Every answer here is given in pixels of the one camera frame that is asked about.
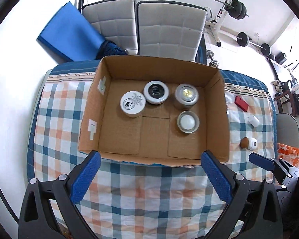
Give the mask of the plaid checkered tablecloth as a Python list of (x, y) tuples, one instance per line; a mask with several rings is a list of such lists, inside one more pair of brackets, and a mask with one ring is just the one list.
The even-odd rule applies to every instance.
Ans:
[[(97, 63), (64, 63), (49, 70), (35, 101), (27, 152), (27, 177), (56, 179), (80, 164), (79, 129)], [(276, 112), (267, 86), (248, 75), (223, 70), (228, 106), (228, 166), (246, 179), (262, 181), (269, 173), (249, 162), (240, 149), (245, 136), (257, 139), (257, 152), (274, 158)], [(249, 108), (235, 105), (242, 97)], [(248, 122), (255, 115), (260, 124)], [(84, 199), (82, 216), (99, 238), (196, 238), (214, 225), (225, 204), (201, 167), (142, 166), (103, 160)]]

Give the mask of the orange white patterned cloth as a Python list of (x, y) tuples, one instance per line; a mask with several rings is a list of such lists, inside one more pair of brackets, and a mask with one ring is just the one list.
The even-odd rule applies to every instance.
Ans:
[(284, 159), (299, 168), (299, 148), (277, 143), (278, 159)]

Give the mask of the red rectangular box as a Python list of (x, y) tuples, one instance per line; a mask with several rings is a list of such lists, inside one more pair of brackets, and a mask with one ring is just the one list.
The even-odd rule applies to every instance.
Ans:
[(235, 105), (237, 105), (238, 108), (240, 108), (242, 111), (247, 112), (249, 105), (242, 99), (240, 96), (236, 96), (234, 100)]

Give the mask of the grey quilted cushion right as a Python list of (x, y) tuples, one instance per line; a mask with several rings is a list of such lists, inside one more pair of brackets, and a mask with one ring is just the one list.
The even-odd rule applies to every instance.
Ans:
[(207, 10), (172, 1), (137, 4), (139, 55), (195, 61)]

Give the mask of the black speaker box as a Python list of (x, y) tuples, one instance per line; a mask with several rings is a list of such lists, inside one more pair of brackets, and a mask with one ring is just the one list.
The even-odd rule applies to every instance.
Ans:
[(287, 55), (283, 52), (280, 52), (276, 57), (275, 61), (279, 64), (282, 65), (284, 62), (287, 60)]

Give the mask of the open cardboard box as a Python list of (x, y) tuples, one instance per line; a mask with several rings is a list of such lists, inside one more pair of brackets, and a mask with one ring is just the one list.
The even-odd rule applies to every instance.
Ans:
[[(191, 133), (177, 126), (180, 109), (174, 96), (159, 106), (146, 105), (131, 118), (120, 107), (129, 91), (141, 92), (153, 80), (171, 92), (180, 84), (198, 90), (192, 111), (200, 125)], [(138, 164), (198, 166), (209, 150), (222, 162), (229, 159), (229, 121), (225, 84), (217, 68), (171, 58), (145, 56), (104, 57), (96, 70), (87, 96), (79, 135), (79, 151), (97, 151), (104, 159)]]

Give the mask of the dark wooden chair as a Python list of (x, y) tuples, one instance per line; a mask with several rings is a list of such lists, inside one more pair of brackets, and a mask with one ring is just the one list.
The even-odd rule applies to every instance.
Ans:
[(274, 96), (275, 107), (279, 113), (288, 113), (293, 117), (299, 116), (299, 84), (292, 87), (288, 80), (282, 82), (282, 93), (277, 92)]

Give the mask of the grey padded chair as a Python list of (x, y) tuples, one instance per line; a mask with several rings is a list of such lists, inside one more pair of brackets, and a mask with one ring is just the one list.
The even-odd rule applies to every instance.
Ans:
[(277, 142), (299, 148), (299, 126), (296, 119), (288, 113), (276, 115)]

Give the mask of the black blue weight bench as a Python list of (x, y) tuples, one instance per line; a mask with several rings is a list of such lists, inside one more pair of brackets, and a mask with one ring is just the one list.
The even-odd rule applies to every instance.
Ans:
[(195, 57), (195, 62), (200, 64), (207, 64), (207, 52), (206, 52), (206, 43), (205, 36), (202, 35), (200, 44), (198, 46), (198, 50)]

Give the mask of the white round cream jar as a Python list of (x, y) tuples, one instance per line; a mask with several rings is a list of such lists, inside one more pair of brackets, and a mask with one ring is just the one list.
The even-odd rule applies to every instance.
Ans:
[(120, 100), (120, 108), (128, 117), (137, 118), (145, 109), (146, 99), (138, 91), (126, 92)]

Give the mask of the white cylindrical cap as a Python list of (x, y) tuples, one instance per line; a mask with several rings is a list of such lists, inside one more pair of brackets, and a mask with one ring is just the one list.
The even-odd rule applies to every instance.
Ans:
[(251, 115), (248, 116), (248, 122), (249, 122), (254, 128), (257, 128), (257, 127), (259, 126), (259, 124), (260, 124), (259, 119), (258, 119), (255, 115), (253, 115), (253, 114), (251, 114)]

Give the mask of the chrome dumbbell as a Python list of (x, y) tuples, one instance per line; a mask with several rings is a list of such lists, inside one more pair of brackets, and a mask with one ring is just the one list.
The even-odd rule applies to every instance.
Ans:
[(212, 66), (214, 68), (218, 68), (219, 67), (219, 61), (214, 59), (214, 52), (211, 51), (211, 50), (207, 50), (206, 55), (210, 59), (209, 66)]

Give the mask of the floor barbell with black plates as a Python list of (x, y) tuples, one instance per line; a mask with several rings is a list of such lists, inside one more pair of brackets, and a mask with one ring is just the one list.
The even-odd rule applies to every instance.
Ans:
[(263, 44), (259, 45), (255, 42), (252, 42), (251, 38), (245, 32), (238, 33), (237, 43), (239, 46), (242, 46), (242, 47), (246, 47), (249, 44), (256, 46), (261, 49), (261, 53), (266, 57), (269, 56), (272, 52), (269, 44), (263, 43)]

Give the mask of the blue yoga mat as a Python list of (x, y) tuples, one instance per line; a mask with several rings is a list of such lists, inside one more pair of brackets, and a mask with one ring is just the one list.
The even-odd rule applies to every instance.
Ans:
[(65, 61), (94, 60), (105, 37), (71, 3), (66, 3), (43, 28), (38, 40)]

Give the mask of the silver tin with gold centre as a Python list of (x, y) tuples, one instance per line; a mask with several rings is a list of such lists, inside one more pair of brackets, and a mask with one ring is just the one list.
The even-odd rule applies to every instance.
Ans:
[(174, 105), (179, 110), (189, 110), (199, 99), (198, 90), (190, 84), (180, 84), (174, 92)]

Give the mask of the brown walnut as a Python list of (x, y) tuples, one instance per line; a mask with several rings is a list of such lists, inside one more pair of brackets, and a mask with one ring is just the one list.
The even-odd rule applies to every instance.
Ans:
[(248, 148), (249, 142), (250, 142), (250, 140), (249, 140), (248, 137), (242, 138), (241, 141), (240, 141), (240, 147), (241, 148)]

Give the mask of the white weight rack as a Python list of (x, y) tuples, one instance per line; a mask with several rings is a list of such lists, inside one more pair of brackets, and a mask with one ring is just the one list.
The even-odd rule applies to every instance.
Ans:
[(221, 47), (219, 31), (222, 24), (224, 23), (226, 16), (229, 13), (229, 9), (232, 8), (232, 2), (233, 0), (225, 0), (217, 13), (213, 13), (210, 7), (205, 7), (205, 9), (207, 10), (206, 25), (209, 26), (211, 35), (218, 47)]

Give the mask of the white oval floss case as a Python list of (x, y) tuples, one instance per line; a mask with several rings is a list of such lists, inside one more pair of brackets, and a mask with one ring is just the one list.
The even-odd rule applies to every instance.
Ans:
[(247, 148), (250, 151), (255, 151), (258, 147), (258, 141), (256, 138), (249, 138)]

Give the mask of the grey quilted cushion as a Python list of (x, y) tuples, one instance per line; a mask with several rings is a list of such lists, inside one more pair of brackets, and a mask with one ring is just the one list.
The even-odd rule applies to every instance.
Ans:
[(207, 10), (172, 1), (137, 4), (139, 55), (195, 61)]
[(138, 54), (136, 0), (103, 0), (83, 6), (82, 15), (106, 39)]

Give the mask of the grey quilted cushion left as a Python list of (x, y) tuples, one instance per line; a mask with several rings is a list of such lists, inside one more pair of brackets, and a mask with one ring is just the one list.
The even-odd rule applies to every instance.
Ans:
[(82, 15), (106, 39), (138, 54), (136, 0), (103, 0), (83, 6)]

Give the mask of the white tin with black lid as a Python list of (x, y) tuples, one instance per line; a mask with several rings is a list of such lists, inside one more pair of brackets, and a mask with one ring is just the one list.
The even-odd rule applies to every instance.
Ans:
[(148, 103), (160, 105), (168, 99), (169, 88), (161, 81), (150, 81), (145, 85), (143, 95)]

